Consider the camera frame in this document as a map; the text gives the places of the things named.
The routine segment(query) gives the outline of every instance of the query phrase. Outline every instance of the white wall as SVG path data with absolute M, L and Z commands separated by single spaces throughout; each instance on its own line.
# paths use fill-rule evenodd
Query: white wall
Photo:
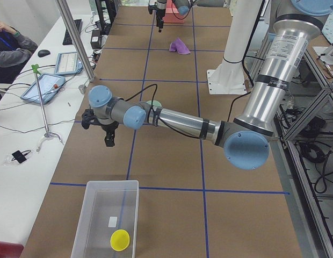
M 73 15 L 90 14 L 89 0 L 67 0 Z M 0 20 L 40 44 L 60 17 L 55 0 L 0 0 Z

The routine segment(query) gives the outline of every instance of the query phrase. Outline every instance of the person's hand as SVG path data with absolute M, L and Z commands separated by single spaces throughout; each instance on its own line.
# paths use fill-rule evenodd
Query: person's hand
M 15 34 L 16 30 L 14 30 L 12 27 L 10 27 L 8 24 L 0 21 L 0 32 L 6 31 L 7 33 L 10 34 Z

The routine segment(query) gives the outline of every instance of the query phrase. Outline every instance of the person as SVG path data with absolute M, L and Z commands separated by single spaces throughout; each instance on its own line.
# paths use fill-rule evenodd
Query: person
M 0 21 L 0 83 L 12 83 L 37 48 L 30 38 Z

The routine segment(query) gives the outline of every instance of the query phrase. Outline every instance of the blue joint cap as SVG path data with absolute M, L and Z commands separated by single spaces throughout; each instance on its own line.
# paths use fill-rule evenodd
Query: blue joint cap
M 324 16 L 333 12 L 333 0 L 291 0 L 299 11 L 310 16 Z
M 239 131 L 226 140 L 224 154 L 235 167 L 256 169 L 268 159 L 269 144 L 264 136 L 257 132 Z
M 269 42 L 273 42 L 275 36 L 276 36 L 275 33 L 268 32 L 268 40 L 269 40 Z
M 146 112 L 144 109 L 138 106 L 131 106 L 124 114 L 124 125 L 137 130 L 143 125 L 145 117 Z
M 108 87 L 97 85 L 89 91 L 88 98 L 92 108 L 100 108 L 111 100 L 112 93 Z
M 177 9 L 177 11 L 180 15 L 186 15 L 189 12 L 189 7 L 188 6 L 180 6 Z

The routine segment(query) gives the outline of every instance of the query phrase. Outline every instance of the green clip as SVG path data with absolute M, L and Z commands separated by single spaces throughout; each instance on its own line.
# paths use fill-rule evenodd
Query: green clip
M 39 65 L 38 64 L 32 64 L 33 73 L 35 74 L 41 74 L 41 72 L 38 71 Z

